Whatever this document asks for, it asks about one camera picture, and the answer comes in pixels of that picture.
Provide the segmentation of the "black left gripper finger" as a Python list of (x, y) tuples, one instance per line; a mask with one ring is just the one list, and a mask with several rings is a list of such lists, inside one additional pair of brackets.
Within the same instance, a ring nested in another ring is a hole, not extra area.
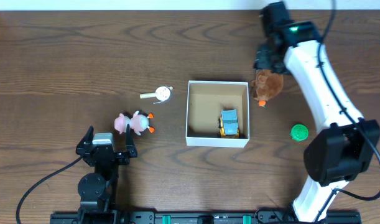
[(94, 136), (94, 127), (90, 126), (84, 135), (84, 137), (77, 144), (77, 149), (86, 149), (88, 146), (92, 145), (92, 140)]
[(126, 141), (125, 141), (125, 146), (128, 152), (134, 152), (135, 151), (135, 144), (134, 140), (131, 136), (131, 128), (130, 125), (126, 125)]

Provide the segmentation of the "pink white pig figurine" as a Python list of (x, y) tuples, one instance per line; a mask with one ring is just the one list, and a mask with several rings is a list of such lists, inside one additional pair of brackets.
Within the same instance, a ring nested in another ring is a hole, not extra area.
[(154, 115), (149, 113), (148, 115), (140, 114), (136, 111), (132, 118), (123, 115), (122, 113), (114, 120), (114, 128), (119, 132), (128, 133), (127, 127), (130, 127), (137, 135), (141, 135), (141, 132), (148, 129), (151, 133), (155, 131), (155, 128), (149, 125), (149, 120), (152, 119)]

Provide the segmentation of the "brown plush toy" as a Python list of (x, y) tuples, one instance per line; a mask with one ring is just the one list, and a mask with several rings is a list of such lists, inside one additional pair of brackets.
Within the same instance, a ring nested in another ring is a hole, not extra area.
[(255, 79), (251, 81), (251, 95), (259, 106), (265, 107), (269, 100), (282, 91), (284, 76), (266, 69), (256, 70), (255, 76)]

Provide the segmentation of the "yellow grey toy truck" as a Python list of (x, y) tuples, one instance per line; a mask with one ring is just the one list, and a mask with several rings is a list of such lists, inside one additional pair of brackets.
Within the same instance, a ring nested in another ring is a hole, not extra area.
[(218, 127), (220, 138), (239, 138), (237, 110), (221, 110)]

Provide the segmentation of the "green round toy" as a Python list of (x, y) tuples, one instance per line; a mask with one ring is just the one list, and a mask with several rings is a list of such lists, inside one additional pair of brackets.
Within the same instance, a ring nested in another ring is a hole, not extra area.
[(303, 124), (295, 124), (290, 130), (290, 136), (294, 141), (304, 141), (308, 138), (308, 128)]

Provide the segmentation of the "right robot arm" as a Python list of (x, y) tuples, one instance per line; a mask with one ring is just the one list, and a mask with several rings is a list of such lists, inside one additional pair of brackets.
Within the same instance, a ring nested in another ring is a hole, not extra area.
[(260, 106), (277, 96), (285, 75), (297, 81), (312, 113), (316, 137), (304, 151), (308, 174), (290, 208), (262, 208), (258, 223), (359, 223), (358, 212), (331, 212), (338, 193), (375, 157), (380, 127), (364, 119), (337, 78), (325, 50), (325, 34), (314, 23), (292, 20), (282, 1), (268, 4), (259, 15), (266, 43), (254, 62), (251, 93)]

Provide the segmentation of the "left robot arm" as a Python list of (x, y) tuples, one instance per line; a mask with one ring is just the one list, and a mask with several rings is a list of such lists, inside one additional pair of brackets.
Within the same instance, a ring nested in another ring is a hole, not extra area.
[(112, 133), (95, 134), (91, 126), (77, 144), (76, 153), (95, 168), (78, 183), (80, 208), (86, 212), (106, 213), (115, 204), (119, 166), (128, 165), (131, 158), (137, 157), (130, 126), (126, 126), (124, 152), (114, 151)]

